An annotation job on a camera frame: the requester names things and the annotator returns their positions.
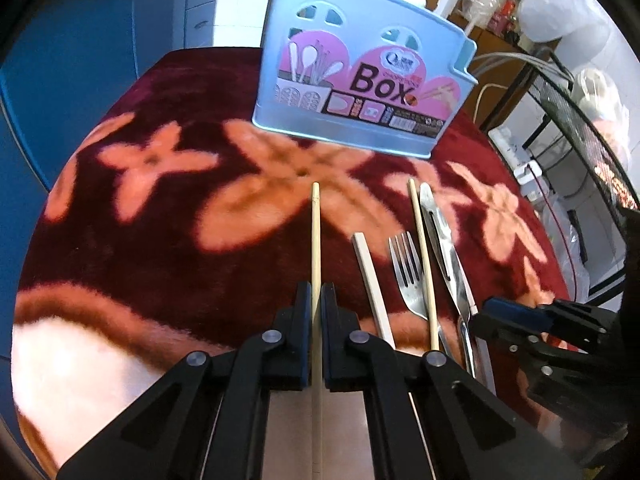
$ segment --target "fork tines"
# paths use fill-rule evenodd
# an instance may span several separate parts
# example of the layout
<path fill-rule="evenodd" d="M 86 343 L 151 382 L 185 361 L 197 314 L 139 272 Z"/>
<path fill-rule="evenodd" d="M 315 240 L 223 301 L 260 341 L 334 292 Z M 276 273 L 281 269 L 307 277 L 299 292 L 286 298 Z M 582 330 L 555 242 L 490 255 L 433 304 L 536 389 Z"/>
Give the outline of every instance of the fork tines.
<path fill-rule="evenodd" d="M 422 265 L 411 233 L 405 232 L 389 238 L 389 249 L 398 283 L 404 283 L 406 286 L 419 283 L 422 279 Z"/>

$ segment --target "red blanket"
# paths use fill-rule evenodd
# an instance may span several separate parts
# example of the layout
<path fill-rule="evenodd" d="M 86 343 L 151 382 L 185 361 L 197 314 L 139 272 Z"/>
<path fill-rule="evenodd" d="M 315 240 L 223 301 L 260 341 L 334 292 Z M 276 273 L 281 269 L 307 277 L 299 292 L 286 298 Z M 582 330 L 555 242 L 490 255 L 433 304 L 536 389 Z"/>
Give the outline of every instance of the red blanket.
<path fill-rule="evenodd" d="M 374 332 L 350 243 L 363 231 L 401 349 L 429 347 L 388 254 L 389 236 L 415 231 L 409 176 L 433 188 L 479 306 L 496 295 L 529 306 L 567 297 L 542 225 L 465 114 L 428 162 L 264 132 L 250 123 L 260 55 L 168 54 L 89 134 L 49 196 L 20 280 L 12 374 L 22 431 L 52 475 L 187 352 L 236 348 L 291 303 L 310 277 L 312 182 L 322 280 Z M 493 362 L 499 396 L 537 423 L 515 363 Z"/>

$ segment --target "pink label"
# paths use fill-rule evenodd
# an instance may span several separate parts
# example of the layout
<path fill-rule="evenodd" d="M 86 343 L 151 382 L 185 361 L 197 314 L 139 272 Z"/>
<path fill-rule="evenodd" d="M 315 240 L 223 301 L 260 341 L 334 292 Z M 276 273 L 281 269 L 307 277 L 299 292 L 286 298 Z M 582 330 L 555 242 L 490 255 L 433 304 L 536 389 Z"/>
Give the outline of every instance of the pink label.
<path fill-rule="evenodd" d="M 400 45 L 369 50 L 353 65 L 348 87 L 342 90 L 395 106 L 405 106 L 415 93 L 427 69 L 416 52 Z"/>
<path fill-rule="evenodd" d="M 282 51 L 276 100 L 434 137 L 458 109 L 461 92 L 449 76 L 427 76 L 425 62 L 405 46 L 376 47 L 350 65 L 337 36 L 308 30 L 290 38 Z"/>
<path fill-rule="evenodd" d="M 308 30 L 293 36 L 282 52 L 280 74 L 312 86 L 323 82 L 343 86 L 349 70 L 349 53 L 344 43 L 324 30 Z"/>

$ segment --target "light blue plastic box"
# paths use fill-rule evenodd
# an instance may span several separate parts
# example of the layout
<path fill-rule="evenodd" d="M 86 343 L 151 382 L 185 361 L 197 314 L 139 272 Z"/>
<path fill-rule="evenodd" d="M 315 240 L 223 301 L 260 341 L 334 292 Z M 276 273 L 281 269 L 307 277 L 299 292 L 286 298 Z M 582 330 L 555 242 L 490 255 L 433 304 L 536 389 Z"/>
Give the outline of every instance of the light blue plastic box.
<path fill-rule="evenodd" d="M 303 9 L 311 6 L 315 14 L 304 17 L 309 13 Z M 280 57 L 297 30 L 324 30 L 337 36 L 348 49 L 350 63 L 377 46 L 412 48 L 424 61 L 428 79 L 448 76 L 458 83 L 458 106 L 437 137 L 431 138 L 281 104 L 275 97 Z M 478 83 L 466 71 L 476 44 L 453 23 L 402 0 L 270 0 L 262 42 L 256 126 L 379 152 L 428 158 Z"/>

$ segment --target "bamboo chopstick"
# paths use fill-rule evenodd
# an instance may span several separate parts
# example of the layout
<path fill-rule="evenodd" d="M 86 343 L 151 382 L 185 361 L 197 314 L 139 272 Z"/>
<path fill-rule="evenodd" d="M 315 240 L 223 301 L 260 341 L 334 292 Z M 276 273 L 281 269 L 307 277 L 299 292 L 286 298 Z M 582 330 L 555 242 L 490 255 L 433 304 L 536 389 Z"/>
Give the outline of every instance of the bamboo chopstick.
<path fill-rule="evenodd" d="M 371 253 L 369 252 L 364 233 L 354 233 L 353 237 L 351 237 L 351 242 L 356 249 L 360 272 L 362 273 L 362 279 L 367 289 L 367 296 L 369 297 L 369 303 L 371 304 L 371 311 L 373 312 L 373 319 L 376 322 L 378 334 L 395 350 L 396 343 L 394 342 L 394 335 L 391 332 L 389 316 L 386 313 L 385 301 L 382 299 L 376 269 L 373 267 L 373 260 L 371 259 Z"/>
<path fill-rule="evenodd" d="M 320 185 L 311 189 L 311 478 L 322 480 L 322 327 Z"/>
<path fill-rule="evenodd" d="M 440 350 L 438 341 L 438 313 L 436 311 L 436 300 L 433 292 L 433 276 L 431 275 L 431 263 L 429 251 L 427 250 L 427 240 L 424 236 L 424 226 L 422 225 L 422 213 L 418 202 L 418 192 L 415 189 L 415 182 L 412 178 L 407 183 L 409 197 L 414 206 L 415 227 L 418 231 L 418 242 L 420 243 L 420 254 L 422 255 L 422 268 L 424 269 L 424 279 L 422 280 L 422 296 L 427 307 L 427 317 L 429 318 L 429 330 L 431 334 L 431 350 Z"/>

